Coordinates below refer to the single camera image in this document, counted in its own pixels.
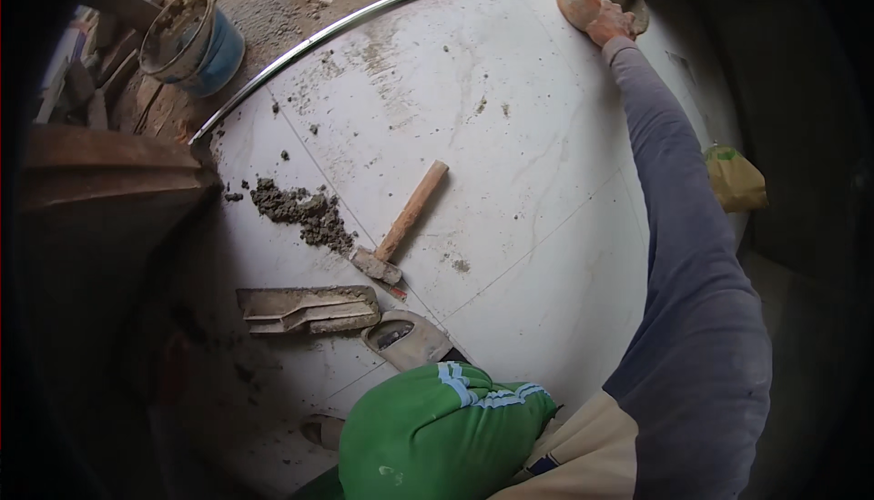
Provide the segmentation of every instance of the wooden hammer handle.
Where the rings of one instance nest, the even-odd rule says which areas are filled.
[[[407,201],[407,205],[401,210],[398,219],[391,224],[391,229],[388,230],[386,238],[383,239],[382,244],[373,252],[373,256],[379,261],[387,262],[390,260],[391,254],[394,254],[394,250],[404,240],[404,236],[409,228],[419,218],[425,201],[428,200],[428,197],[437,188],[440,180],[443,179],[443,174],[447,170],[449,170],[449,167],[442,161],[434,161],[431,168],[428,169],[425,178],[422,178],[416,190],[410,195],[410,200]]]

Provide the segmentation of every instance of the bucket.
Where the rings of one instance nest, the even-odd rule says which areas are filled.
[[[148,29],[142,71],[193,96],[209,96],[234,76],[245,51],[243,35],[215,0],[174,0]]]

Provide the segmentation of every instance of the hammer head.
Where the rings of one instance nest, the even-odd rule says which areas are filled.
[[[349,260],[367,276],[381,280],[389,286],[400,282],[400,269],[391,263],[379,261],[373,252],[365,247],[355,248]]]

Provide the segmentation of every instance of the curved metal edge strip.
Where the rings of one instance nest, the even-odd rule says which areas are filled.
[[[198,130],[194,134],[194,136],[191,137],[191,140],[189,140],[188,144],[194,144],[194,142],[197,141],[198,138],[200,138],[203,134],[211,131],[215,124],[219,122],[219,120],[224,118],[224,116],[230,113],[231,110],[239,106],[254,91],[259,89],[261,85],[273,79],[273,77],[276,76],[279,71],[294,64],[298,59],[306,55],[310,50],[319,47],[323,43],[334,38],[334,36],[342,34],[346,30],[352,29],[354,26],[365,22],[368,18],[375,17],[378,14],[383,14],[392,7],[400,5],[407,1],[410,0],[380,0],[376,3],[371,3],[370,5],[367,5],[366,7],[355,11],[355,13],[350,14],[343,19],[340,19],[331,25],[325,26],[324,28],[322,28],[322,30],[316,32],[312,36],[309,36],[306,40],[301,41],[289,52],[285,53],[284,55],[271,62],[267,68],[261,70],[261,72],[253,77],[251,80],[249,80],[249,82],[247,82],[242,89],[237,91],[237,94],[231,96],[230,100],[222,105],[222,107],[218,108],[218,111],[216,111],[213,116],[206,120],[206,123],[204,123],[203,126],[200,127],[200,130]]]

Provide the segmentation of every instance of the yellow bag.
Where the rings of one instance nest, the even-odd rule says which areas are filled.
[[[736,149],[714,145],[705,152],[705,164],[716,200],[726,213],[767,206],[765,177]]]

